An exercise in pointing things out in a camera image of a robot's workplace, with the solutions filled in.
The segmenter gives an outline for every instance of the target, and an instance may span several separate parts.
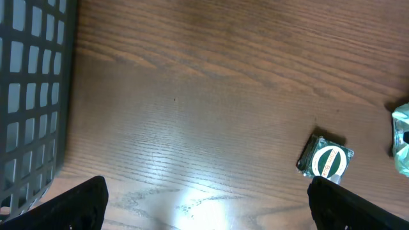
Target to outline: circular logo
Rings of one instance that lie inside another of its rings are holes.
[[[328,179],[335,174],[342,176],[346,169],[345,152],[337,146],[326,146],[315,153],[311,167],[316,176]]]

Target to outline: gray plastic basket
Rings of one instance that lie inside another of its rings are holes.
[[[62,163],[75,6],[0,0],[0,222],[44,196]]]

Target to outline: wood grain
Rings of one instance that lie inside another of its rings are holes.
[[[409,220],[385,104],[408,96],[404,0],[80,0],[65,166],[104,229],[314,229],[295,163],[315,127],[342,186]]]

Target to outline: crumpled plastic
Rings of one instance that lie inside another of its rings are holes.
[[[409,103],[392,113],[394,126],[393,154],[397,171],[409,177]]]

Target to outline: wooden table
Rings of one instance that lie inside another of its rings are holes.
[[[409,89],[405,0],[79,0],[65,166],[105,176],[104,229],[314,229],[295,169],[320,127],[342,186],[409,219],[388,156]]]

